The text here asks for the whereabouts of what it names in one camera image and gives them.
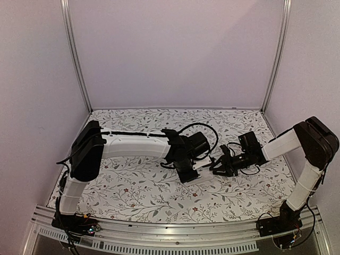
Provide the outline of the white remote control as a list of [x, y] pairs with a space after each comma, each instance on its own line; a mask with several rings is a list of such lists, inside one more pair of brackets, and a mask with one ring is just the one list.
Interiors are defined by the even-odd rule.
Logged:
[[187, 186], [198, 185], [203, 182], [212, 181], [213, 179], [214, 179], [214, 175], [212, 172], [199, 172], [199, 176], [196, 179], [186, 182], [184, 184]]

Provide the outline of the aluminium frame post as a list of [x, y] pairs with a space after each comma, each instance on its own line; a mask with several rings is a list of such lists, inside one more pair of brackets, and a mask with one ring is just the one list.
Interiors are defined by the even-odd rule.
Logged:
[[286, 41], [286, 36], [287, 36], [287, 31], [288, 31], [288, 26], [289, 26], [289, 21], [290, 21], [291, 7], [292, 7], [291, 0], [283, 1], [283, 11], [282, 11], [282, 18], [281, 18], [281, 23], [280, 23], [280, 30], [278, 34], [278, 43], [276, 46], [274, 61], [273, 61], [273, 65], [271, 68], [265, 97], [264, 97], [264, 100], [262, 102], [262, 107], [261, 107], [261, 111], [263, 114], [267, 111], [269, 107], [269, 103], [270, 103], [271, 96], [274, 91], [274, 86], [275, 86], [277, 75], [279, 72], [279, 67], [280, 67], [283, 52], [284, 52], [284, 46], [285, 46], [285, 41]]
[[65, 26], [66, 38], [67, 38], [67, 42], [70, 48], [70, 54], [71, 54], [71, 59], [72, 59], [72, 63], [74, 66], [75, 76], [76, 76], [76, 79], [79, 85], [81, 96], [84, 101], [84, 105], [87, 111], [89, 113], [92, 113], [93, 108], [90, 102], [88, 90], [86, 88], [86, 83], [85, 83], [82, 68], [81, 68], [79, 54], [77, 51], [77, 45], [75, 42], [69, 1], [61, 0], [60, 3], [61, 3], [64, 26]]

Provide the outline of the left aluminium frame post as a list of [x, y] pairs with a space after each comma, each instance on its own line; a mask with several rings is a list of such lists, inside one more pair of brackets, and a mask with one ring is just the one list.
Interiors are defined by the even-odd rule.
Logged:
[[60, 3], [61, 3], [64, 26], [65, 26], [66, 38], [67, 38], [67, 42], [70, 48], [70, 54], [71, 54], [71, 59], [72, 59], [72, 63], [74, 66], [75, 76], [76, 76], [76, 79], [79, 85], [81, 96], [84, 101], [84, 105], [87, 111], [89, 113], [92, 113], [93, 108], [90, 102], [88, 90], [86, 88], [86, 83], [85, 83], [82, 68], [81, 68], [79, 54], [77, 51], [77, 45], [75, 42], [69, 1], [61, 0]]

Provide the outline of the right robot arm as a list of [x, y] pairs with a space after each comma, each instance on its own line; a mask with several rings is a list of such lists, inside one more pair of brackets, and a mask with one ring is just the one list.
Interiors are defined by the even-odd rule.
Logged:
[[275, 227], [287, 231], [295, 216], [324, 181], [324, 174], [339, 150], [339, 138], [319, 118], [311, 116], [261, 145], [253, 131], [238, 137], [241, 153], [232, 155], [228, 145], [220, 148], [223, 154], [212, 163], [214, 175], [233, 177], [250, 166], [260, 167], [279, 157], [286, 157], [291, 167], [300, 166], [294, 174], [295, 187], [280, 206]]

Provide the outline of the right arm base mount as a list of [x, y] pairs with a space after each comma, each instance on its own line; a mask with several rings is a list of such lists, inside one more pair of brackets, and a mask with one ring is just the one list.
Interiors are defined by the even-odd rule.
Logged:
[[284, 216], [273, 216], [265, 212], [256, 221], [256, 228], [260, 237], [271, 236], [276, 248], [291, 249], [297, 239], [302, 236], [302, 221], [297, 218], [287, 219]]

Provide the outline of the front aluminium rail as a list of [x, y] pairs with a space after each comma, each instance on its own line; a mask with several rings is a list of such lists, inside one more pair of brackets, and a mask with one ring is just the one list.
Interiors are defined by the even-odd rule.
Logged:
[[299, 230], [260, 236], [256, 220], [157, 224], [100, 219], [100, 231], [70, 246], [52, 226], [54, 210], [37, 206], [24, 254], [331, 254], [317, 207], [301, 213]]

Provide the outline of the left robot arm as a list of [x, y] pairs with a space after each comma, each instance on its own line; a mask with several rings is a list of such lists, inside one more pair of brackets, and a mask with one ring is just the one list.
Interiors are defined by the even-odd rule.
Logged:
[[72, 145], [71, 154], [59, 161], [67, 162], [69, 175], [62, 183], [57, 202], [58, 221], [68, 231], [79, 226], [75, 214], [86, 185], [99, 175], [102, 159], [146, 156], [162, 158], [173, 166], [181, 183], [200, 178], [198, 170], [211, 164], [207, 138], [197, 132], [185, 136], [180, 131], [162, 129], [157, 133], [115, 131], [105, 129], [97, 121], [90, 121]]

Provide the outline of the right aluminium frame post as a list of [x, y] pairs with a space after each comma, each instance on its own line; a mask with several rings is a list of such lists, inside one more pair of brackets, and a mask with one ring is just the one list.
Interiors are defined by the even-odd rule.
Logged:
[[261, 107], [261, 111], [263, 114], [267, 111], [269, 107], [269, 103], [270, 103], [271, 96], [274, 91], [274, 86], [275, 86], [277, 75], [279, 72], [279, 67], [280, 67], [283, 52], [284, 52], [284, 46], [285, 46], [285, 41], [286, 41], [286, 36], [287, 36], [287, 31], [288, 31], [288, 26], [289, 26], [289, 21], [290, 21], [291, 7], [292, 7], [291, 0], [283, 1], [283, 11], [282, 11], [282, 18], [281, 18], [281, 23], [280, 23], [280, 30], [278, 34], [278, 43], [276, 46], [274, 61], [273, 61], [273, 65], [271, 68], [265, 97], [264, 97], [264, 100], [262, 102], [262, 107]]

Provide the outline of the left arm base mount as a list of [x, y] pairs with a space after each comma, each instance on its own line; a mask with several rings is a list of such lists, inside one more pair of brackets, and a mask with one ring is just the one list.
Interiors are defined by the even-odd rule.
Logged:
[[94, 236], [101, 230], [98, 220], [91, 218], [89, 214], [63, 215], [59, 206], [56, 207], [52, 227], [63, 230], [69, 236]]

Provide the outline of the floral patterned table mat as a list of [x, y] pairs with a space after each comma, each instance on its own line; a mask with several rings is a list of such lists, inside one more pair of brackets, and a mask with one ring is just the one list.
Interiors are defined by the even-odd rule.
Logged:
[[[185, 135], [202, 132], [221, 155], [228, 144], [237, 153], [237, 139], [253, 131], [261, 144], [273, 137], [256, 110], [124, 109], [97, 110], [91, 116], [101, 126], [121, 131], [152, 132], [184, 129]], [[99, 176], [85, 188], [79, 214], [150, 223], [214, 223], [274, 215], [294, 188], [283, 158], [237, 177], [214, 176], [198, 185], [182, 184], [173, 169], [150, 157], [118, 157], [101, 163]]]

